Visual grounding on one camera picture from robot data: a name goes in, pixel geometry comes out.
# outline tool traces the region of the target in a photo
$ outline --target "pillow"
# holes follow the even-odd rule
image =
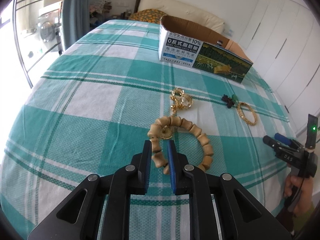
[[[129,16],[129,20],[160,24],[160,19],[166,13],[156,9],[146,9]]]

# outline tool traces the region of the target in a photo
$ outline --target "open box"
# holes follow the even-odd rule
[[[161,18],[159,59],[238,83],[252,66],[236,42],[200,24],[168,15]]]

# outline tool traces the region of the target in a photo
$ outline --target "silver screw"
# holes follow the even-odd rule
[[[194,166],[191,165],[191,164],[187,164],[186,166],[184,166],[184,169],[185,169],[186,171],[193,171]]]
[[[89,180],[89,181],[95,181],[97,178],[98,178],[98,175],[97,175],[97,174],[90,174],[90,175],[88,176],[88,180]]]
[[[135,167],[134,165],[129,164],[129,165],[127,165],[127,166],[125,167],[125,170],[126,170],[126,171],[134,171],[135,168],[136,168],[136,167]]]
[[[223,178],[224,180],[231,180],[231,179],[232,179],[232,176],[231,176],[229,173],[224,173],[224,174],[222,175],[222,178]]]

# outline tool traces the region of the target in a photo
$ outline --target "headboard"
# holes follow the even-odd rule
[[[218,16],[176,0],[136,0],[134,12],[145,9],[157,9],[164,13],[186,19],[205,26],[217,33],[222,33],[224,20]]]

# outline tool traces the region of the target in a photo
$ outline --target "plaid tablecloth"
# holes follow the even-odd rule
[[[274,215],[282,208],[288,170],[262,137],[293,133],[271,89],[253,68],[237,84],[160,62],[158,37],[156,24],[109,21],[71,46],[32,89],[1,164],[1,207],[25,239],[87,175],[112,174],[142,151],[150,125],[170,114],[175,87],[194,99],[178,115],[201,127],[213,145],[208,172],[232,174]],[[235,108],[227,109],[223,94],[249,103],[258,124],[249,127]],[[178,132],[174,141],[191,164],[201,162],[193,135]],[[152,162],[148,194],[131,197],[130,239],[189,239],[188,219],[188,196],[174,196],[169,176]]]

